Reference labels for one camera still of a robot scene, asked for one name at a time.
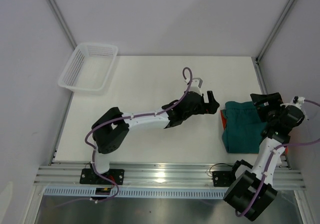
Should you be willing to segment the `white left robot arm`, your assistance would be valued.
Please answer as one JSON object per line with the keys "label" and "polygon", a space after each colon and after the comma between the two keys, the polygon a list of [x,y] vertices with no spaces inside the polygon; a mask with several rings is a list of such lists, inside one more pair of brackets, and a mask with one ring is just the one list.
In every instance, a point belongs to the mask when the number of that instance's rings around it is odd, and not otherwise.
{"label": "white left robot arm", "polygon": [[97,184],[103,184],[108,180],[110,161],[107,155],[120,147],[130,131],[173,128],[181,125],[192,115],[215,114],[220,104],[212,91],[207,92],[207,97],[208,102],[205,102],[202,94],[188,91],[179,100],[146,113],[129,114],[121,112],[118,107],[111,108],[92,125],[91,132],[85,137],[87,144],[89,136],[92,136],[95,142],[91,178]]}

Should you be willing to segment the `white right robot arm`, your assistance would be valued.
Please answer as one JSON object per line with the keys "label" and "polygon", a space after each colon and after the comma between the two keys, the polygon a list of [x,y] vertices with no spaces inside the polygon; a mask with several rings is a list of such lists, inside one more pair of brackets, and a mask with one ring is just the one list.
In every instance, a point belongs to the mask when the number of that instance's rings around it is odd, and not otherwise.
{"label": "white right robot arm", "polygon": [[273,187],[274,172],[290,142],[290,132],[305,119],[301,109],[305,98],[295,96],[291,102],[284,103],[279,93],[251,94],[250,97],[266,127],[261,132],[262,141],[254,165],[237,161],[229,172],[231,185],[223,200],[235,209],[237,217],[253,222],[278,194]]}

